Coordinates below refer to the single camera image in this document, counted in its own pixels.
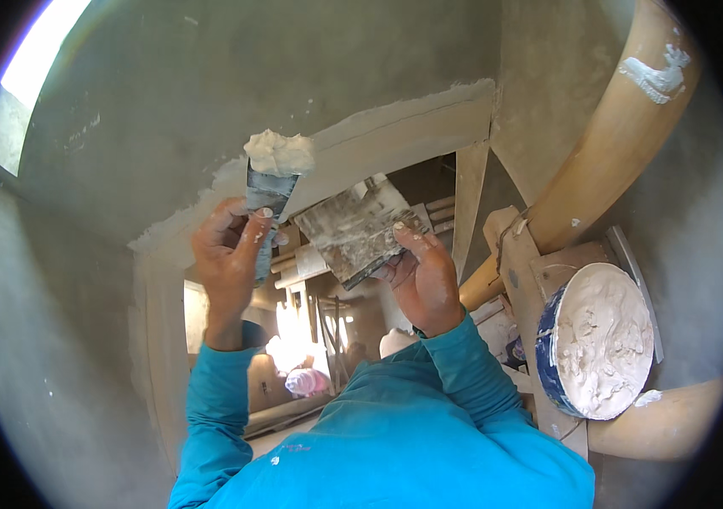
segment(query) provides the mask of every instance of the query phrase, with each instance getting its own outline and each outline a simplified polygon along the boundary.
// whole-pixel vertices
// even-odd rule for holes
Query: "hand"
[[[466,312],[460,303],[455,264],[432,234],[422,235],[397,222],[393,234],[407,251],[373,272],[390,284],[401,311],[427,337],[451,331]]]
[[[217,205],[192,235],[192,251],[209,297],[206,345],[213,350],[243,347],[240,317],[251,303],[254,267],[274,219],[271,209],[248,216],[245,198],[228,198]],[[287,243],[279,234],[275,243]]]

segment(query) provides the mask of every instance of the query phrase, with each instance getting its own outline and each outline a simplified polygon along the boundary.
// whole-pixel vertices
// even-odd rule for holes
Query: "bamboo pole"
[[[689,57],[689,63],[675,64],[681,56],[678,50]],[[661,71],[657,77],[674,78],[680,72],[682,83],[664,92],[667,100],[657,96],[653,100],[652,91],[649,95],[645,91],[648,84],[631,76],[631,69],[642,67],[629,59]],[[689,103],[701,73],[699,60],[690,36],[664,5],[654,0],[636,2],[618,70],[570,156],[528,210],[528,229],[540,254],[562,249],[576,239],[641,175]],[[475,271],[477,278],[472,276],[461,285],[461,302],[467,296],[464,305],[469,310],[505,288],[493,282],[497,275],[493,258]]]

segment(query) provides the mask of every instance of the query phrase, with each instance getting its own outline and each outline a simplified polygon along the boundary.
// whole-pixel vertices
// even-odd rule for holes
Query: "sleeve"
[[[243,440],[248,423],[248,366],[256,349],[218,352],[203,345],[189,379],[189,437],[170,508],[198,507],[251,461]]]
[[[444,392],[469,413],[478,429],[500,417],[525,420],[533,426],[530,414],[522,409],[517,387],[489,353],[468,313],[453,330],[422,341]]]
[[[539,486],[550,487],[540,492],[545,493],[545,505],[591,506],[592,468],[559,440],[536,429],[522,408],[517,387],[489,353],[468,313],[452,331],[422,341],[444,392],[469,413],[478,431],[529,471],[544,473],[546,481],[540,479]]]

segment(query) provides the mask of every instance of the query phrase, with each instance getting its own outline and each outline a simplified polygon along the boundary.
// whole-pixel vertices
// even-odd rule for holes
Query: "left hand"
[[[213,350],[243,347],[240,317],[251,303],[257,253],[274,223],[273,215],[264,208],[249,216],[244,197],[228,198],[192,235],[194,259],[209,297],[204,341]],[[274,240],[286,243],[284,235],[277,234]]]

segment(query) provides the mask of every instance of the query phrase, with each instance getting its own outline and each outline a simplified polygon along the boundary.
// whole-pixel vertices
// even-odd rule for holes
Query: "joint compound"
[[[638,396],[653,358],[641,290],[619,267],[585,266],[568,283],[556,318],[559,379],[571,404],[608,420]]]
[[[672,44],[667,44],[667,52],[663,55],[667,66],[660,70],[653,69],[632,56],[625,58],[619,66],[619,72],[633,80],[656,104],[666,104],[684,91],[686,87],[683,85],[684,73],[681,68],[692,61],[686,51]]]
[[[277,177],[308,175],[315,168],[313,140],[297,134],[285,137],[271,129],[252,134],[243,145],[251,158],[251,169]]]

